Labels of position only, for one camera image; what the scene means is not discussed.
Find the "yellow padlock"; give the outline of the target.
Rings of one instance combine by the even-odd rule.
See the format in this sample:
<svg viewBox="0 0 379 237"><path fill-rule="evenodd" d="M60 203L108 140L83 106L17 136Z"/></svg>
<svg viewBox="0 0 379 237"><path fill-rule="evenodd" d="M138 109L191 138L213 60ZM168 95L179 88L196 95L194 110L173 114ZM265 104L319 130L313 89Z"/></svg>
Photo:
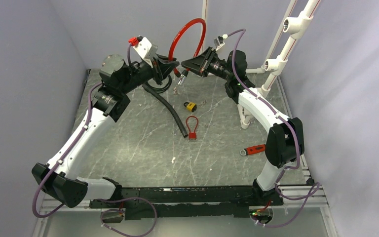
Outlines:
<svg viewBox="0 0 379 237"><path fill-rule="evenodd" d="M188 110L188 111L190 111L190 112L195 112L196 111L196 109L197 109L197 104L196 103L194 103L194 102L185 102L184 103L184 107Z"/></svg>

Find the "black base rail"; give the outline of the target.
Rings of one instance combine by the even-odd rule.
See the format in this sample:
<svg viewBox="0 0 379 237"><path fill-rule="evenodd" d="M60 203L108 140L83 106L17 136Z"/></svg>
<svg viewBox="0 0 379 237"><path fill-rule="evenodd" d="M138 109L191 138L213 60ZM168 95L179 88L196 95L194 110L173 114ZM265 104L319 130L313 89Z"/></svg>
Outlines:
<svg viewBox="0 0 379 237"><path fill-rule="evenodd" d="M166 217L232 216L247 218L255 209L282 206L275 191L251 185L133 187L115 192L108 202L94 199L92 209L123 208L126 220Z"/></svg>

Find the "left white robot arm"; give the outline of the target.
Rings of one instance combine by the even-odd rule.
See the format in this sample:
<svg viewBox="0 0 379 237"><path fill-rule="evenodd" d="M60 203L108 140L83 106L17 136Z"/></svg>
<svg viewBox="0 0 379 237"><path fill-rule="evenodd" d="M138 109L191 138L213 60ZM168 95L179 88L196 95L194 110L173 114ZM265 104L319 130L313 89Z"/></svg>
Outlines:
<svg viewBox="0 0 379 237"><path fill-rule="evenodd" d="M88 109L82 122L57 154L32 169L38 183L33 208L40 192L70 208L94 199L102 199L109 207L118 206L122 201L120 184L109 178L81 178L81 166L98 140L126 110L130 103L127 94L151 79L166 79L179 64L176 58L158 54L148 62L131 65L118 54L107 56L99 71L101 82L89 91Z"/></svg>

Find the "red cable bike lock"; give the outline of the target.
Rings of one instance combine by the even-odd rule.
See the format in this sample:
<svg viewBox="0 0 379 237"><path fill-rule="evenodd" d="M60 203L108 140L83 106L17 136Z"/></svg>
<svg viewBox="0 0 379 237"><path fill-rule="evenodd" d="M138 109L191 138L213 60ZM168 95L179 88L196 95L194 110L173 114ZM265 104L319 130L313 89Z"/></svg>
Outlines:
<svg viewBox="0 0 379 237"><path fill-rule="evenodd" d="M194 18L189 20L179 29L173 38L167 58L172 60L174 57L197 56L205 41L207 32L206 20L203 18Z"/></svg>

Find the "white pvc pipe frame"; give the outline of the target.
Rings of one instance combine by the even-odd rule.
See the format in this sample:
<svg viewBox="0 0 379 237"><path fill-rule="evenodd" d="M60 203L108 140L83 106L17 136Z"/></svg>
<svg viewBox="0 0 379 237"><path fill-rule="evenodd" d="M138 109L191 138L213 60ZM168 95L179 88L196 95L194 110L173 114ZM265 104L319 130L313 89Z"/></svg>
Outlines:
<svg viewBox="0 0 379 237"><path fill-rule="evenodd" d="M251 74L263 74L264 72L270 73L265 83L259 87L259 94L264 98L268 96L271 86L284 70L289 60L290 54L293 52L298 41L305 34L307 28L314 18L314 13L321 1L309 0L297 17L291 17L290 14L293 12L296 3L296 0L290 1L289 6L284 14L285 18L282 20L278 28L271 48L267 53L267 59L264 61L263 65L259 68L249 69L247 71ZM290 36L288 37L279 55L276 58L271 59L271 56L276 49L277 43L283 34L289 34Z"/></svg>

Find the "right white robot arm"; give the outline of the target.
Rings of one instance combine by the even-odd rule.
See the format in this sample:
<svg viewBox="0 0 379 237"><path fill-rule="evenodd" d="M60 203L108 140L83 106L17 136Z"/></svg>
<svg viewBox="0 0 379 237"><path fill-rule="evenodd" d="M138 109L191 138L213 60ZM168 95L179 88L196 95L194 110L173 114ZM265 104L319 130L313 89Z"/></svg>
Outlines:
<svg viewBox="0 0 379 237"><path fill-rule="evenodd" d="M229 98L246 109L266 130L265 156L267 161L254 180L253 201L264 205L271 199L284 172L300 167L304 153L303 123L290 118L270 104L246 76L246 54L233 50L227 60L220 59L215 49L208 47L202 54L185 60L182 67L205 77L209 73L225 79Z"/></svg>

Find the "red handled wrench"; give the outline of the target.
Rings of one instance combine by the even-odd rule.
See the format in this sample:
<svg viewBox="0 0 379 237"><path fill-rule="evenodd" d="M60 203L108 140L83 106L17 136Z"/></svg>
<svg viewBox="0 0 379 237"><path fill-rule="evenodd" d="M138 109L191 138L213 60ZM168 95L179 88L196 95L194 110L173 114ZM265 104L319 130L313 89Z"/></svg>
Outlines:
<svg viewBox="0 0 379 237"><path fill-rule="evenodd" d="M261 145L244 148L240 150L239 153L241 156L250 156L250 155L258 154L264 151L265 151L265 144L261 144Z"/></svg>

